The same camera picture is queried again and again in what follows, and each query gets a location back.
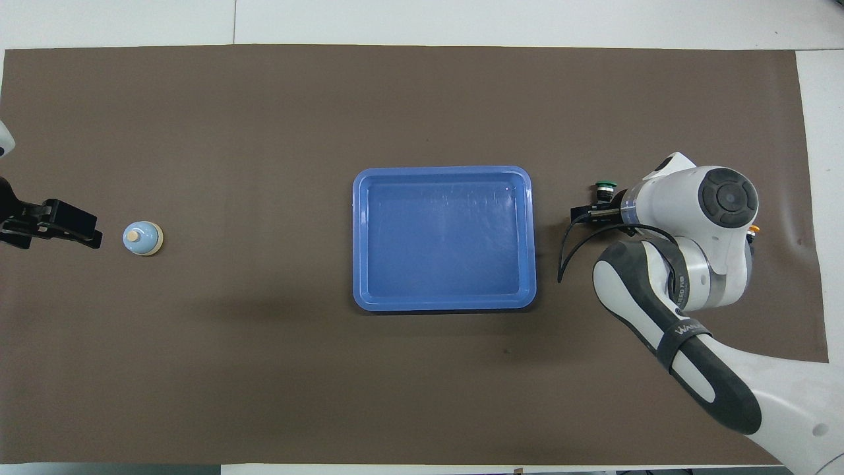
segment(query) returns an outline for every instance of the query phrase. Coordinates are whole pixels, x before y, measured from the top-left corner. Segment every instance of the black strap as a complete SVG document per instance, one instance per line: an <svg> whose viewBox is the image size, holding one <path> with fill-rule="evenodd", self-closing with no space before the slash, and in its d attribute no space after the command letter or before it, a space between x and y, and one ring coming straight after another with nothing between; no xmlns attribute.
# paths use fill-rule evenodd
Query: black strap
<svg viewBox="0 0 844 475"><path fill-rule="evenodd" d="M663 368L671 373L671 363L674 362L674 356L677 355L683 343L686 343L692 336L698 336L704 333L711 335L710 331L695 319L677 320L671 324L671 326L665 329L665 335L663 335L657 347L657 360L659 364L662 364Z"/></svg>

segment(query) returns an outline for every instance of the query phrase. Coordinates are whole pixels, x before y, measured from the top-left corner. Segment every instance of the tray rim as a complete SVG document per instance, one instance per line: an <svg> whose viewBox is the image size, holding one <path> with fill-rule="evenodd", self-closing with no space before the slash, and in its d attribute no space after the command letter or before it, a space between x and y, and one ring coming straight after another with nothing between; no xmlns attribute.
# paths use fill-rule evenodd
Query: tray rim
<svg viewBox="0 0 844 475"><path fill-rule="evenodd" d="M362 211L360 193L361 188L365 187L365 180L370 177L412 177L424 175L468 175L468 174L490 174L490 173L510 173L518 176L524 186L524 200L525 211L525 241L527 252L527 282L523 282L520 277L519 292L516 294L517 299L501 298L497 295L487 296L455 296L451 302L444 301L429 301L426 302L424 298L419 298L413 302L389 302L389 298L380 298L374 301L367 298L368 292L363 292L365 284L364 274L368 270L368 265L362 265L362 258L368 256L368 253L362 248L361 244L361 217ZM456 167L374 167L367 168L355 177L352 184L352 295L355 302L364 310L371 312L430 312L450 310L465 311L465 310L515 310L527 307L535 298L537 292L536 279L536 243L533 232L533 184L530 176L523 168L515 165L482 165L482 166L456 166ZM475 298L477 302L467 301L467 298Z"/></svg>

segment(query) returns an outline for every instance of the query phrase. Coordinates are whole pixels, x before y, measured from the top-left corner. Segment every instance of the brown mat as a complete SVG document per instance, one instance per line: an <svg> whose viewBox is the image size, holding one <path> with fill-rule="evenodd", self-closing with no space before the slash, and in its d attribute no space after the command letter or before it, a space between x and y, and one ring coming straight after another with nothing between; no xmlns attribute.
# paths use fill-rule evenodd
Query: brown mat
<svg viewBox="0 0 844 475"><path fill-rule="evenodd" d="M150 47L11 51L5 71L0 172L105 241L0 247L0 461L773 462L599 306L610 237L555 283L568 208L676 150L761 199L746 297L697 317L825 361L792 52ZM534 304L357 308L355 175L496 164L533 179ZM165 230L153 258L120 241L142 219Z"/></svg>

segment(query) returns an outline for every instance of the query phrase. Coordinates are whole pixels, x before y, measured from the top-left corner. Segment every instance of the plastic tray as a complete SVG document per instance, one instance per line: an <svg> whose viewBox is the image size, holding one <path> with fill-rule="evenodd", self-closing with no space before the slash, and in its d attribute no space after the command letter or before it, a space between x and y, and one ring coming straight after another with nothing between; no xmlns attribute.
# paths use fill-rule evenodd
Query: plastic tray
<svg viewBox="0 0 844 475"><path fill-rule="evenodd" d="M354 300L371 311L528 305L531 193L519 167L364 170L352 195Z"/></svg>

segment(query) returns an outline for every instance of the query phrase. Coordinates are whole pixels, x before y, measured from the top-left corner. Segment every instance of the black cable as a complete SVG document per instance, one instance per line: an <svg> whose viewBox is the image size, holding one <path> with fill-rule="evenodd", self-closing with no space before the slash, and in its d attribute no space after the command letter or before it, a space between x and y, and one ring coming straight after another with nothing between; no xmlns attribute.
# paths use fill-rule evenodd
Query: black cable
<svg viewBox="0 0 844 475"><path fill-rule="evenodd" d="M563 234L563 241L560 243L560 257L557 259L557 283L563 280L563 249L565 249L565 240L569 238L569 232L575 226L575 224L579 222L583 222L589 219L589 213L584 213L577 218L571 220L569 227L566 228L565 233Z"/></svg>
<svg viewBox="0 0 844 475"><path fill-rule="evenodd" d="M592 234L583 238L582 241L577 243L577 245L574 248L571 249L571 251L569 252L569 255L566 256L565 260L560 264L560 268L557 270L557 282L559 283L563 280L563 272L565 272L565 268L568 266L571 258L574 257L575 252L577 252L577 250L579 248L581 248L583 246L583 244L586 244L590 239L596 237L598 234L601 234L602 232L610 231L612 229L630 229L630 228L647 229L648 231L653 231L656 234L659 234L660 236L663 236L664 238L666 238L669 242L671 242L671 244L673 244L675 246L677 245L677 240L674 239L674 236L669 234L668 231L665 231L664 229L660 229L658 227L648 226L647 224L613 224L613 225L610 225L610 226L607 226L607 227L602 227L601 229L598 229L596 232L593 232Z"/></svg>

